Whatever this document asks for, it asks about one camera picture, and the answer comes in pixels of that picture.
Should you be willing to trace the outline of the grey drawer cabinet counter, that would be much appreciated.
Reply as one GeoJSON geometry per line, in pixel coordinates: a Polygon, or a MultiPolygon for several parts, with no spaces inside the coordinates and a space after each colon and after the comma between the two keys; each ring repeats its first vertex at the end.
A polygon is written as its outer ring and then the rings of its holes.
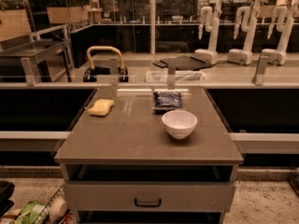
{"type": "MultiPolygon", "coordinates": [[[[55,156],[64,182],[235,184],[243,158],[203,88],[182,91],[184,108],[198,119],[183,140],[165,131],[151,93],[103,87],[94,96],[115,104],[104,118],[79,117],[55,156]]],[[[72,211],[81,224],[221,224],[229,212],[72,211]]]]}

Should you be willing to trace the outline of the grey middle drawer front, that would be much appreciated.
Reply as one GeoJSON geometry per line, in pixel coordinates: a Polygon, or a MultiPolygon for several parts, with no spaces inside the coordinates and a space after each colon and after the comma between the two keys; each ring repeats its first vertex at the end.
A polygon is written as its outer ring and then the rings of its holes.
{"type": "Polygon", "coordinates": [[[64,183],[67,203],[75,211],[229,211],[235,184],[113,183],[68,181],[64,183]],[[134,200],[162,200],[158,208],[136,207],[134,200]]]}

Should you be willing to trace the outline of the blue chip bag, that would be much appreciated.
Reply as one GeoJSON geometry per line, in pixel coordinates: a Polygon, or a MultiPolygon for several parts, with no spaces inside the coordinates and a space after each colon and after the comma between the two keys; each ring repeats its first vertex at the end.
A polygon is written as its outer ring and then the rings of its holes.
{"type": "Polygon", "coordinates": [[[181,93],[177,91],[156,91],[153,93],[154,111],[170,111],[183,107],[181,93]]]}

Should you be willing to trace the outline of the white bowl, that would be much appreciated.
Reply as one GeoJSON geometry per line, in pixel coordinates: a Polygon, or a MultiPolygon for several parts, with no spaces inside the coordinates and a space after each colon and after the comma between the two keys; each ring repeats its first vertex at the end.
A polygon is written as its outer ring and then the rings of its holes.
{"type": "Polygon", "coordinates": [[[185,110],[172,110],[162,116],[165,130],[173,138],[184,139],[189,136],[197,125],[197,117],[185,110]]]}

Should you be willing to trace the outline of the clear plastic bin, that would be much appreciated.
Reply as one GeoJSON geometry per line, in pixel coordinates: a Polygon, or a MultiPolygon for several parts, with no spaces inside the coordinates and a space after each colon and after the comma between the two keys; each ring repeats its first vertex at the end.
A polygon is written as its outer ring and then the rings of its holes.
{"type": "MultiPolygon", "coordinates": [[[[145,81],[149,83],[166,83],[168,80],[168,73],[163,71],[147,71],[145,81]]],[[[189,81],[208,81],[207,76],[201,71],[177,71],[175,73],[175,81],[189,82],[189,81]]]]}

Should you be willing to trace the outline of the yellow sponge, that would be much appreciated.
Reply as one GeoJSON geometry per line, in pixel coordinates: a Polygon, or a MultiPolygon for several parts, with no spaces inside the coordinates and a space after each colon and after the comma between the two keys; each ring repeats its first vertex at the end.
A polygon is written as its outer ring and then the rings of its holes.
{"type": "Polygon", "coordinates": [[[113,100],[99,99],[94,103],[93,107],[88,110],[88,112],[92,116],[104,117],[109,113],[110,108],[113,105],[114,105],[113,100]]]}

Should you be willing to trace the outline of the black floor mat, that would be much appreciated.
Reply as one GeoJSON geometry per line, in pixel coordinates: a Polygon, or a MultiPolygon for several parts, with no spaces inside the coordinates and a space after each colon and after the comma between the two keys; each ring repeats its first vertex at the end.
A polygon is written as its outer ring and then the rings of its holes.
{"type": "Polygon", "coordinates": [[[177,57],[162,58],[160,61],[153,62],[154,65],[160,68],[166,68],[168,66],[174,66],[177,70],[201,70],[210,68],[211,64],[199,61],[193,57],[182,55],[177,57]]]}

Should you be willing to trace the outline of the white background robot left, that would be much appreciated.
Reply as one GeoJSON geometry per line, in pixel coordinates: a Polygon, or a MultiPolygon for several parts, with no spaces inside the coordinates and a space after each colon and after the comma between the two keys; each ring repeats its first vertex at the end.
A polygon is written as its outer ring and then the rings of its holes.
{"type": "Polygon", "coordinates": [[[198,39],[201,40],[204,32],[209,33],[209,40],[206,49],[197,49],[193,58],[205,63],[214,65],[218,62],[218,34],[220,27],[221,6],[224,3],[230,3],[233,0],[218,0],[214,7],[205,6],[201,8],[200,23],[198,26],[198,39]]]}

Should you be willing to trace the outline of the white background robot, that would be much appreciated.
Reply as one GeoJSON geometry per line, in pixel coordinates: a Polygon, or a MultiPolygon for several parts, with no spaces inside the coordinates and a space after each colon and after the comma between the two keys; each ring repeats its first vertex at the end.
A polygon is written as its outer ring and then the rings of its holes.
{"type": "Polygon", "coordinates": [[[252,45],[256,31],[257,16],[260,13],[262,3],[269,0],[254,0],[253,7],[240,7],[235,16],[234,39],[237,39],[239,31],[246,34],[243,49],[230,49],[227,56],[229,63],[250,65],[253,61],[252,45]]]}
{"type": "Polygon", "coordinates": [[[201,40],[204,32],[209,33],[209,40],[206,49],[197,49],[193,58],[205,63],[214,65],[218,62],[218,34],[220,27],[221,6],[224,3],[230,3],[233,0],[218,0],[214,7],[205,6],[201,8],[200,23],[198,26],[198,39],[201,40]]]}
{"type": "Polygon", "coordinates": [[[267,38],[270,38],[273,30],[280,32],[278,46],[275,49],[263,49],[262,55],[267,57],[267,62],[273,65],[283,65],[287,58],[287,47],[294,24],[294,15],[298,9],[298,0],[294,0],[290,8],[276,6],[273,9],[271,22],[268,27],[267,38]]]}

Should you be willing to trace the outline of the white background robot middle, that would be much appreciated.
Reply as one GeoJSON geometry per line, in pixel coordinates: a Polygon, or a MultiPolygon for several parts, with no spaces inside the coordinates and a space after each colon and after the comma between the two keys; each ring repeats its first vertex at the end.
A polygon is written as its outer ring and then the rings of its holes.
{"type": "Polygon", "coordinates": [[[243,49],[230,49],[227,56],[229,63],[250,65],[253,61],[252,45],[256,31],[257,16],[260,13],[262,3],[269,0],[254,0],[253,7],[240,7],[235,16],[234,39],[237,39],[239,31],[246,34],[243,49]]]}

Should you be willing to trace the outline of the grey metal table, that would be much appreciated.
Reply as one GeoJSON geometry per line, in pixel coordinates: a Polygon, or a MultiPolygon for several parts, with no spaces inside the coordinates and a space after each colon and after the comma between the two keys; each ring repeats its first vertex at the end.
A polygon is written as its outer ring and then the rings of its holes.
{"type": "Polygon", "coordinates": [[[0,81],[25,82],[21,58],[29,58],[36,82],[54,82],[66,75],[71,81],[73,62],[65,41],[41,39],[0,52],[0,81]]]}

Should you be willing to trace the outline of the white cup in basket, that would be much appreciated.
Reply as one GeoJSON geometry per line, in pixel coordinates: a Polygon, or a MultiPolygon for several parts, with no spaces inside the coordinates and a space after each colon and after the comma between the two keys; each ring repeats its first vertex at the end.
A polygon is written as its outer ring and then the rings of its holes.
{"type": "Polygon", "coordinates": [[[62,217],[67,210],[67,203],[63,197],[56,198],[50,207],[50,222],[55,222],[62,217]]]}

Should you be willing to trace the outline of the green snack bag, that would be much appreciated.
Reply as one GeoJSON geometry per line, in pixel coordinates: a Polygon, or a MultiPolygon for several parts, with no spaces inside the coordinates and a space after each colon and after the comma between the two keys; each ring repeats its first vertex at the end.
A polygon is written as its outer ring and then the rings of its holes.
{"type": "Polygon", "coordinates": [[[37,210],[42,203],[37,201],[29,202],[18,214],[13,224],[33,224],[33,219],[37,216],[37,210]]]}

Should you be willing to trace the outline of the white background robot right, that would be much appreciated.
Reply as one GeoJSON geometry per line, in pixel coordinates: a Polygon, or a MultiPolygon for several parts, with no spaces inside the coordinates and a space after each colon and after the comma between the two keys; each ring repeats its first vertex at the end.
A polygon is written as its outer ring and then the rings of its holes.
{"type": "Polygon", "coordinates": [[[267,62],[273,65],[283,65],[287,58],[287,47],[294,24],[294,15],[298,9],[298,0],[294,0],[290,8],[276,6],[273,9],[271,22],[268,27],[267,38],[270,38],[273,30],[280,32],[278,46],[275,49],[263,49],[262,55],[267,57],[267,62]]]}

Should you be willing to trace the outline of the black tray stack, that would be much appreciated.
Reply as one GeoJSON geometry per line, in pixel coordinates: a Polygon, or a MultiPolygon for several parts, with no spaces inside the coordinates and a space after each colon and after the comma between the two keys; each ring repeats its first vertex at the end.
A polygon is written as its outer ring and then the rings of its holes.
{"type": "Polygon", "coordinates": [[[14,205],[14,202],[9,199],[14,193],[14,188],[12,182],[0,181],[0,217],[14,205]]]}

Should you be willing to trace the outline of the glass railing post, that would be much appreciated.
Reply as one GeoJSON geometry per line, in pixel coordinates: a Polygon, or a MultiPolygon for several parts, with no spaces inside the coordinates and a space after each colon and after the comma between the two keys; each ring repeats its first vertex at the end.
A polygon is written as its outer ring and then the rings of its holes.
{"type": "Polygon", "coordinates": [[[262,86],[263,85],[263,77],[264,77],[265,69],[266,69],[266,66],[267,66],[267,62],[268,62],[268,57],[267,56],[260,56],[259,57],[257,67],[256,67],[256,71],[255,71],[254,77],[252,79],[252,82],[256,86],[262,86]]]}
{"type": "Polygon", "coordinates": [[[169,86],[174,86],[176,80],[176,65],[175,59],[170,58],[168,61],[168,74],[167,74],[167,84],[169,86]]]}
{"type": "Polygon", "coordinates": [[[36,84],[36,78],[30,63],[30,59],[21,58],[21,65],[25,74],[26,84],[28,86],[34,86],[36,84]]]}

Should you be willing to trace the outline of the glass railing post right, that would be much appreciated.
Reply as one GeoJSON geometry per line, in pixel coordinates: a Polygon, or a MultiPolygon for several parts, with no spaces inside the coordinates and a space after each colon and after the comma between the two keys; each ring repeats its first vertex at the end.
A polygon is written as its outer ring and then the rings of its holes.
{"type": "Polygon", "coordinates": [[[256,86],[262,86],[263,85],[263,77],[264,77],[265,69],[266,69],[266,66],[267,66],[267,62],[268,62],[268,57],[267,56],[260,56],[259,57],[257,67],[256,67],[256,71],[255,71],[254,77],[252,79],[252,82],[256,86]]]}

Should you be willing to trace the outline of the glass railing post left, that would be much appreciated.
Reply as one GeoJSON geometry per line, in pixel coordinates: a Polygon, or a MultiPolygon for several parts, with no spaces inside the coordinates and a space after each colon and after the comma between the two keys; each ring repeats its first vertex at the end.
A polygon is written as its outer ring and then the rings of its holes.
{"type": "Polygon", "coordinates": [[[30,59],[21,58],[21,65],[25,74],[26,84],[28,86],[34,86],[36,84],[36,78],[30,63],[30,59]]]}

